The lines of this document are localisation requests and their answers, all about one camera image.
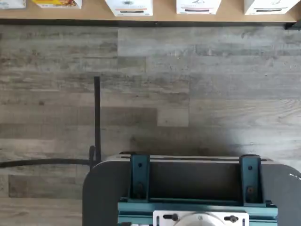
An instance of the black pole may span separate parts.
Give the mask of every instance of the black pole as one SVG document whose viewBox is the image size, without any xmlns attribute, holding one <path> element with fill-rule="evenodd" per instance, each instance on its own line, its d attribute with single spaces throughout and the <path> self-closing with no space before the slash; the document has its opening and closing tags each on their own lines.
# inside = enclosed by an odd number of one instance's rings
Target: black pole
<svg viewBox="0 0 301 226">
<path fill-rule="evenodd" d="M 95 98 L 95 160 L 102 161 L 100 147 L 100 77 L 94 77 L 94 98 Z"/>
</svg>

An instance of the wooden shelf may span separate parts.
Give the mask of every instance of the wooden shelf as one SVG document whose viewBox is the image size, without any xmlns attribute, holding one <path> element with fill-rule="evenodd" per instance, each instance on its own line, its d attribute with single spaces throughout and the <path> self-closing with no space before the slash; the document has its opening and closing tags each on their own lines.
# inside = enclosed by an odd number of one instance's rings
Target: wooden shelf
<svg viewBox="0 0 301 226">
<path fill-rule="evenodd" d="M 296 22 L 301 19 L 301 2 L 284 15 L 244 15 L 243 0 L 222 0 L 216 15 L 177 15 L 176 0 L 153 0 L 154 16 L 115 17 L 104 0 L 83 0 L 82 9 L 42 9 L 28 0 L 26 9 L 1 10 L 7 19 L 74 19 L 196 22 Z"/>
</svg>

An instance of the metal bar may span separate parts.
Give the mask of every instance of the metal bar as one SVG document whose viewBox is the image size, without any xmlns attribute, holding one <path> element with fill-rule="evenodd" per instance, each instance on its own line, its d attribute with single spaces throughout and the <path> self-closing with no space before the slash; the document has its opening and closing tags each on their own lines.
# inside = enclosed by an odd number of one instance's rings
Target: metal bar
<svg viewBox="0 0 301 226">
<path fill-rule="evenodd" d="M 95 160 L 97 163 L 102 161 L 101 156 L 101 128 L 100 128 L 100 77 L 94 77 L 94 99 L 95 99 Z"/>
<path fill-rule="evenodd" d="M 265 206 L 261 183 L 261 158 L 243 155 L 239 158 L 242 203 L 244 206 Z"/>
<path fill-rule="evenodd" d="M 150 179 L 150 156 L 131 156 L 131 183 L 128 194 L 128 202 L 148 202 Z"/>
<path fill-rule="evenodd" d="M 301 30 L 301 20 L 298 20 L 296 23 L 287 23 L 285 25 L 286 30 Z"/>
<path fill-rule="evenodd" d="M 256 219 L 276 219 L 278 208 L 274 207 L 246 207 L 246 206 L 217 206 L 217 205 L 199 205 L 199 204 L 178 204 L 178 203 L 118 203 L 119 214 L 130 213 L 147 213 L 155 210 L 178 210 L 178 211 L 245 211 L 250 215 L 250 218 Z"/>
</svg>

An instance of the wooden floor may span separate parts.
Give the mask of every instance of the wooden floor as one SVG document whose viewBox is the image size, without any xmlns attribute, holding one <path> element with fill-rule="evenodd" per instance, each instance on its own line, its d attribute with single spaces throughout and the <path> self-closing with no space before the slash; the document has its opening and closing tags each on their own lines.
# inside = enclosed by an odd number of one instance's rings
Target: wooden floor
<svg viewBox="0 0 301 226">
<path fill-rule="evenodd" d="M 301 170 L 301 32 L 0 25 L 0 161 L 102 151 L 239 156 Z M 88 168 L 0 170 L 0 226 L 81 225 Z"/>
</svg>

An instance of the box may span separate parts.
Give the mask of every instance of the box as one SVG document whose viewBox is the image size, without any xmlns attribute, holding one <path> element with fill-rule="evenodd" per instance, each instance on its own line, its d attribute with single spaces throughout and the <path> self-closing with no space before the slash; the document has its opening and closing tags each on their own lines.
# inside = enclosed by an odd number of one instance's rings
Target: box
<svg viewBox="0 0 301 226">
<path fill-rule="evenodd" d="M 300 0 L 245 0 L 245 15 L 285 14 Z"/>
<path fill-rule="evenodd" d="M 152 16 L 152 0 L 105 0 L 115 16 Z"/>
<path fill-rule="evenodd" d="M 177 0 L 177 14 L 216 14 L 222 0 Z"/>
<path fill-rule="evenodd" d="M 26 0 L 0 0 L 0 9 L 25 8 Z"/>
<path fill-rule="evenodd" d="M 32 0 L 41 8 L 81 8 L 82 0 Z"/>
</svg>

